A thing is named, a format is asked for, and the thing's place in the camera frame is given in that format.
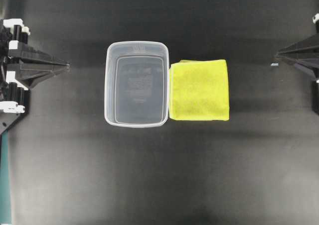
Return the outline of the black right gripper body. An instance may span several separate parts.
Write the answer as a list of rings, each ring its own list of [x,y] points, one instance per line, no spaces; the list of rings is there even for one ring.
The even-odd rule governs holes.
[[[313,53],[317,54],[317,58],[319,57],[319,14],[316,13],[313,16],[313,23],[316,26],[316,34],[312,37],[312,51]],[[316,62],[316,69],[315,69],[315,82],[313,83],[313,92],[314,92],[314,99],[313,99],[313,106],[314,111],[318,114],[319,113],[319,63]]]

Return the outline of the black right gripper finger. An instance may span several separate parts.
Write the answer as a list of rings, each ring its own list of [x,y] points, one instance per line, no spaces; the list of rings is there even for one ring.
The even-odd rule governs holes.
[[[280,49],[277,52],[277,59],[290,58],[299,59],[318,59],[319,58],[319,34],[315,34],[300,42]]]
[[[310,76],[311,80],[315,80],[315,69],[316,69],[316,62],[319,62],[319,58],[317,58],[317,54],[306,54],[299,58],[292,57],[292,54],[284,55],[284,54],[276,54],[275,59],[278,62],[284,62],[288,65],[294,66],[298,70],[302,71],[303,73]]]

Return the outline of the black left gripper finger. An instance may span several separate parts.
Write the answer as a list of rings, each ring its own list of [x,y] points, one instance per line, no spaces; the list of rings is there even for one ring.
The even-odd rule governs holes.
[[[15,79],[28,89],[69,71],[69,65],[15,65]]]
[[[9,58],[19,60],[18,63],[9,63],[10,69],[14,69],[15,65],[69,65],[66,61],[19,41],[9,42]]]

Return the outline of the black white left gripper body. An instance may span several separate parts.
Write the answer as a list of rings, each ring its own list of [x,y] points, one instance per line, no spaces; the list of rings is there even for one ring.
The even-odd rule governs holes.
[[[20,18],[0,20],[0,133],[5,133],[25,113],[28,87],[18,79],[23,46],[30,30]]]

